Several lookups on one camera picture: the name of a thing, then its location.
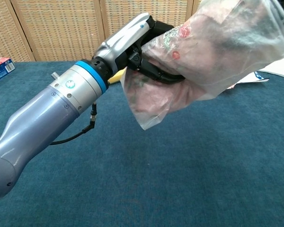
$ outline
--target blue box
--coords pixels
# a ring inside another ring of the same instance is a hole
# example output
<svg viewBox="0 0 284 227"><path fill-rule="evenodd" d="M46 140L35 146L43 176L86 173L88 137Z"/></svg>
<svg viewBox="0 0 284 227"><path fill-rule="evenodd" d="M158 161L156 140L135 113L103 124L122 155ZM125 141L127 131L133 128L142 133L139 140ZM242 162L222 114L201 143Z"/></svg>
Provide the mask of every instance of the blue box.
<svg viewBox="0 0 284 227"><path fill-rule="evenodd" d="M11 58L0 58L0 79L15 70L15 65Z"/></svg>

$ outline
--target clear plastic bag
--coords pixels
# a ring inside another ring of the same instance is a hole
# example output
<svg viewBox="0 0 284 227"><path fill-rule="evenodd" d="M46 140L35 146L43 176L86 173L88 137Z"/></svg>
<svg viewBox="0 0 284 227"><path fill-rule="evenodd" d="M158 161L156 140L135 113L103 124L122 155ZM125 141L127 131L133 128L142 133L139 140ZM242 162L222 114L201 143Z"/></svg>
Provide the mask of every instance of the clear plastic bag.
<svg viewBox="0 0 284 227"><path fill-rule="evenodd" d="M122 87L146 130L168 113L215 98L249 73L284 58L284 11L276 0L202 0L188 21L145 44L142 53L186 78L166 85L127 69Z"/></svg>

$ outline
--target beige wicker screen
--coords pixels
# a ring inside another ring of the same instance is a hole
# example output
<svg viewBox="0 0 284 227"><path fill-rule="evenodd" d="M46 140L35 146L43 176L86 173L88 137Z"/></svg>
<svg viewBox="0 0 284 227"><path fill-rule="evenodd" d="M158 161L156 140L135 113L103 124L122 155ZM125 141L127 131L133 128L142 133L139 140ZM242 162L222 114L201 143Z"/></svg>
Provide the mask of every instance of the beige wicker screen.
<svg viewBox="0 0 284 227"><path fill-rule="evenodd" d="M91 58L105 39L98 0L11 0L38 61Z"/></svg>
<svg viewBox="0 0 284 227"><path fill-rule="evenodd" d="M34 61L10 2L0 0L0 57L13 61Z"/></svg>
<svg viewBox="0 0 284 227"><path fill-rule="evenodd" d="M192 0L100 0L106 37L139 13L148 12L155 20L177 26L192 13Z"/></svg>

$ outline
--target cable connector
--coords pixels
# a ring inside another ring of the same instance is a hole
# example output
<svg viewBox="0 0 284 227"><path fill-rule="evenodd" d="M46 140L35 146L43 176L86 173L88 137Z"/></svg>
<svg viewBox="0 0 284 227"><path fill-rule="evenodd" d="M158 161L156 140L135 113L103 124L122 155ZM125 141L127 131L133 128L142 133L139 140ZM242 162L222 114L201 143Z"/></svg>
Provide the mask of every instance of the cable connector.
<svg viewBox="0 0 284 227"><path fill-rule="evenodd" d="M96 115L97 115L97 103L94 102L91 106L90 122L89 122L92 128L95 127Z"/></svg>

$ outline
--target blue carpet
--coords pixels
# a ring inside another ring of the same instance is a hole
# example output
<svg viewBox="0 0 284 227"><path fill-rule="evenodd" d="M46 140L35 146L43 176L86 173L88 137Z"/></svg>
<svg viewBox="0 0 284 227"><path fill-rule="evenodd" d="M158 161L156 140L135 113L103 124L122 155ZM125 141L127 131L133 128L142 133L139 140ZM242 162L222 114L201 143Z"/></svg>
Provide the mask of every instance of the blue carpet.
<svg viewBox="0 0 284 227"><path fill-rule="evenodd" d="M0 134L73 62L17 63L0 81ZM0 227L284 227L284 78L238 85L147 131L120 84L93 131L50 146L0 200ZM89 122L89 110L59 138Z"/></svg>

